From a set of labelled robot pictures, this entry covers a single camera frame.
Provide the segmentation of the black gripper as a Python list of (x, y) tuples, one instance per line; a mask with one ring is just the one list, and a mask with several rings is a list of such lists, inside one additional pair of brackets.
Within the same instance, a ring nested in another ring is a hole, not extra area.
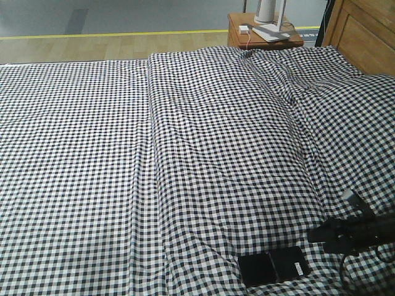
[(324, 242), (327, 253), (357, 256), (369, 247), (394, 242), (394, 213), (377, 216), (356, 192), (346, 189), (343, 197), (361, 212), (345, 220), (329, 218), (308, 231), (309, 242)]

